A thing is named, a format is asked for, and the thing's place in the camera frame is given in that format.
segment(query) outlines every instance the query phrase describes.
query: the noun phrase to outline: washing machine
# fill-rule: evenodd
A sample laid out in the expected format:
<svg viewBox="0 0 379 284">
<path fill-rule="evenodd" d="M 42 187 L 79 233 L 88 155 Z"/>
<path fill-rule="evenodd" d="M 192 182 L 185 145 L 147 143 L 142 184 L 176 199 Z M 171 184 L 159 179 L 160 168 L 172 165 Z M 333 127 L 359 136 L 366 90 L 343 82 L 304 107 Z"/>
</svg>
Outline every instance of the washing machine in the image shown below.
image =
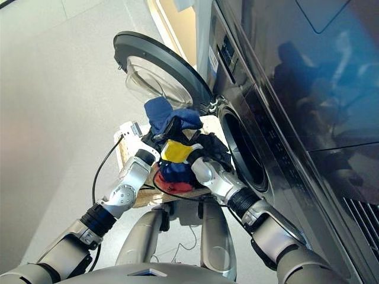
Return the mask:
<svg viewBox="0 0 379 284">
<path fill-rule="evenodd" d="M 164 96 L 174 109 L 216 115 L 251 190 L 348 282 L 374 283 L 379 61 L 367 34 L 378 17 L 373 1 L 322 2 L 214 1 L 205 79 L 134 32 L 116 35 L 114 58 L 136 96 Z"/>
</svg>

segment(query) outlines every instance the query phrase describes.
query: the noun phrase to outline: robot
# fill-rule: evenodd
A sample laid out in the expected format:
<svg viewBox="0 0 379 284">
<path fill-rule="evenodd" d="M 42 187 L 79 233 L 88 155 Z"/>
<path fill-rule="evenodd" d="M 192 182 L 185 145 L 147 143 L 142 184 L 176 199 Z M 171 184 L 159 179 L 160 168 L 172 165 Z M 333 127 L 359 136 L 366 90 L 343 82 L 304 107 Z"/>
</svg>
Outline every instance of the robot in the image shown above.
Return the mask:
<svg viewBox="0 0 379 284">
<path fill-rule="evenodd" d="M 307 247 L 299 230 L 267 201 L 255 195 L 234 173 L 207 157 L 200 144 L 183 147 L 200 184 L 211 191 L 200 201 L 203 219 L 201 267 L 151 263 L 158 234 L 168 230 L 170 208 L 163 204 L 144 214 L 130 231 L 114 267 L 85 273 L 95 250 L 113 224 L 134 205 L 154 162 L 172 156 L 170 130 L 140 140 L 109 198 L 102 198 L 67 228 L 35 263 L 0 275 L 2 284 L 84 283 L 235 283 L 236 255 L 223 211 L 228 206 L 251 236 L 251 246 L 266 266 L 277 271 L 278 283 L 346 283 Z"/>
</svg>

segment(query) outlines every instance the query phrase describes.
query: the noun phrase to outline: washer door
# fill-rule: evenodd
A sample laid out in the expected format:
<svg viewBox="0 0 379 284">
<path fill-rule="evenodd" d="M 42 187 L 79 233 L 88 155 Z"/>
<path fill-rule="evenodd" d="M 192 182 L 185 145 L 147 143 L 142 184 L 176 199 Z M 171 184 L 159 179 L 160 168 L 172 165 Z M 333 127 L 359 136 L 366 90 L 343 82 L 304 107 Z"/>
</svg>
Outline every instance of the washer door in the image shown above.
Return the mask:
<svg viewBox="0 0 379 284">
<path fill-rule="evenodd" d="M 118 33 L 114 58 L 127 73 L 126 85 L 146 102 L 164 96 L 174 109 L 191 108 L 207 114 L 214 95 L 201 76 L 179 55 L 160 42 L 132 31 Z"/>
</svg>

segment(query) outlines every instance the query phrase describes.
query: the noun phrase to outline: floor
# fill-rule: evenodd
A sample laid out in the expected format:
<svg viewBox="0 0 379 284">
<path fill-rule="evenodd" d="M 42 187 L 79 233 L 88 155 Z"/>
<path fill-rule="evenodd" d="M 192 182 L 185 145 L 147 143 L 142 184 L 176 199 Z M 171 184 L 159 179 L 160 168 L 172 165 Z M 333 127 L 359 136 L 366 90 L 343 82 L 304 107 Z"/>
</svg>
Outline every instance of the floor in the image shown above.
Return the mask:
<svg viewBox="0 0 379 284">
<path fill-rule="evenodd" d="M 147 123 L 113 59 L 113 37 L 133 30 L 161 40 L 144 0 L 19 0 L 0 10 L 1 246 L 0 272 L 33 262 L 91 206 L 94 173 L 120 124 Z M 114 156 L 104 166 L 97 196 L 117 176 Z M 97 269 L 112 266 L 136 220 L 124 214 L 106 235 Z M 226 212 L 237 254 L 239 283 L 275 283 Z M 199 265 L 197 245 L 178 262 Z M 178 220 L 159 236 L 156 256 L 169 262 L 178 243 L 195 243 Z"/>
</svg>

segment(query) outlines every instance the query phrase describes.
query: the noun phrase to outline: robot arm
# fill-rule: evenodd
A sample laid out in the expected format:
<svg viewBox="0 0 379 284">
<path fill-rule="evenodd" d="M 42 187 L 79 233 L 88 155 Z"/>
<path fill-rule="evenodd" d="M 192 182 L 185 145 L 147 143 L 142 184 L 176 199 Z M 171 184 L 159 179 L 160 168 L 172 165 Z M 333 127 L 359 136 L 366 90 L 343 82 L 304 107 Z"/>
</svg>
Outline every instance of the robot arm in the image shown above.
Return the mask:
<svg viewBox="0 0 379 284">
<path fill-rule="evenodd" d="M 298 229 L 201 150 L 187 158 L 197 180 L 228 205 L 252 236 L 251 245 L 277 271 L 278 283 L 346 283 L 318 254 L 306 247 Z"/>
<path fill-rule="evenodd" d="M 36 263 L 4 273 L 0 282 L 51 284 L 83 274 L 92 260 L 89 250 L 96 249 L 116 219 L 134 205 L 152 164 L 158 159 L 157 151 L 142 143 L 136 155 L 127 161 L 109 199 L 98 200 L 48 246 Z"/>
</svg>

